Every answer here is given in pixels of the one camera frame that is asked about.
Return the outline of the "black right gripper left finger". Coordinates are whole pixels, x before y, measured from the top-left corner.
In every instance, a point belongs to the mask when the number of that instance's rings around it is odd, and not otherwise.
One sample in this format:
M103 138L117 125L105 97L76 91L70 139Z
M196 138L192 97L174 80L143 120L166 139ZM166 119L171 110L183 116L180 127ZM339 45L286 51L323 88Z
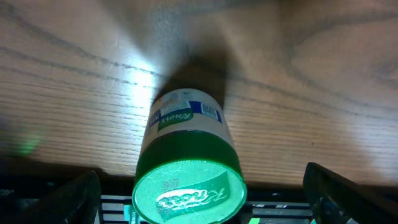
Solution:
M19 223L94 223L100 205L101 186L89 171L28 207L18 215Z

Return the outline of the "green lid seasoning jar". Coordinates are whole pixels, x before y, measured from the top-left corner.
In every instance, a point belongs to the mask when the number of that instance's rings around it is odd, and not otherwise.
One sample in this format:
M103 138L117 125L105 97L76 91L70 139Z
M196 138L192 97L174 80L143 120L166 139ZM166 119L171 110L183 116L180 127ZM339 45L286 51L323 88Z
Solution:
M223 223L247 187L220 104L182 88L151 107L136 166L132 204L149 223Z

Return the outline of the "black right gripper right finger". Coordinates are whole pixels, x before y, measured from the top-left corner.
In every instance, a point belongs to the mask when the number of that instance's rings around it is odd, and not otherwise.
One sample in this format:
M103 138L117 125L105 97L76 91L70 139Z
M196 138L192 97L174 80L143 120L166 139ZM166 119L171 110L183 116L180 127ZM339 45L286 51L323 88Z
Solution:
M397 202L317 163L307 164L303 189L316 223L397 223Z

